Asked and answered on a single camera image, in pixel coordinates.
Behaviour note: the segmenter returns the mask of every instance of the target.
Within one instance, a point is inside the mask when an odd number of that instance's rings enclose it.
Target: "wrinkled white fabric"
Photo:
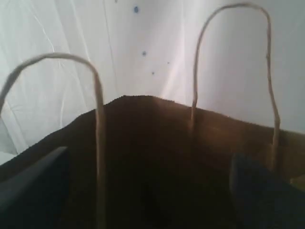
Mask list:
[[[236,0],[0,1],[0,86],[20,62],[69,52],[100,73],[105,103],[155,95],[191,105],[195,46],[207,17]],[[272,19],[272,79],[282,129],[305,133],[305,1],[252,0]],[[273,125],[267,89],[266,21],[234,9],[212,21],[201,47],[198,106]],[[90,72],[64,60],[22,73],[1,114],[18,153],[95,107]]]

